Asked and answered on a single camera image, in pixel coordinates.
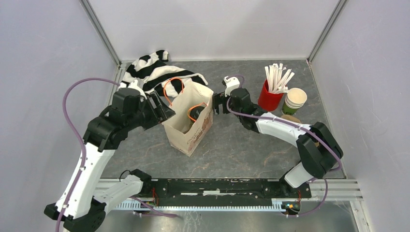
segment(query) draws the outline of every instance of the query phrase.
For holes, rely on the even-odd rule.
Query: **red cup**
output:
[[[268,88],[268,81],[265,80],[264,86],[258,99],[258,105],[267,111],[274,111],[278,107],[280,99],[282,99],[283,93],[269,93]]]

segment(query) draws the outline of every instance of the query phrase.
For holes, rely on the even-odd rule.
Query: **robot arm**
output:
[[[137,127],[147,130],[174,114],[156,92],[145,95],[137,85],[120,88],[113,95],[112,104],[88,124],[83,137],[87,157],[80,178],[76,180],[83,154],[64,193],[56,203],[48,205],[44,213],[57,220],[62,208],[65,208],[62,221],[66,229],[72,232],[95,231],[109,211],[142,189],[143,182],[131,173],[101,195],[93,196],[101,174],[119,144],[128,137],[129,131]],[[66,195],[75,181],[68,204],[64,205]]]
[[[343,157],[340,146],[323,123],[300,124],[279,118],[252,103],[249,92],[239,87],[236,77],[224,78],[222,83],[226,86],[225,92],[213,97],[216,114],[219,114],[219,105],[222,104],[222,112],[236,114],[246,129],[277,137],[298,148],[301,162],[280,179],[288,187],[297,188],[313,178],[321,179],[337,163],[327,149],[322,145],[316,146],[317,141],[302,129],[315,133],[339,158]]]

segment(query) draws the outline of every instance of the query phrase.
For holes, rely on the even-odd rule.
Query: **metal floor panel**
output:
[[[303,202],[302,212],[317,203]],[[277,212],[166,211],[181,218],[110,212],[97,232],[358,232],[350,202],[326,202],[315,213],[286,218]]]

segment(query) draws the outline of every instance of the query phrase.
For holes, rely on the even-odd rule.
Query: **bag handle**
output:
[[[200,104],[198,104],[198,105],[194,105],[193,107],[191,107],[191,108],[188,110],[188,117],[189,117],[193,122],[196,122],[196,120],[190,116],[191,110],[192,110],[193,108],[197,107],[197,106],[202,105],[202,104],[208,106],[208,104],[206,104],[205,102],[203,102],[203,103],[200,103]]]
[[[166,95],[165,86],[166,86],[170,81],[175,80],[175,79],[178,79],[178,80],[181,81],[181,85],[182,85],[181,93],[184,92],[184,82],[182,81],[181,78],[179,78],[179,77],[173,77],[173,78],[169,79],[167,82],[165,82],[165,85],[164,85],[164,96],[165,96],[165,98],[167,99],[167,101],[169,102],[169,106],[172,106],[172,102],[169,100],[168,96]]]

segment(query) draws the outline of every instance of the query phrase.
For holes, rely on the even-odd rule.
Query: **paper cup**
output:
[[[302,107],[308,96],[299,88],[291,88],[286,94],[285,101],[282,106],[282,112],[286,115],[293,115],[296,111]]]

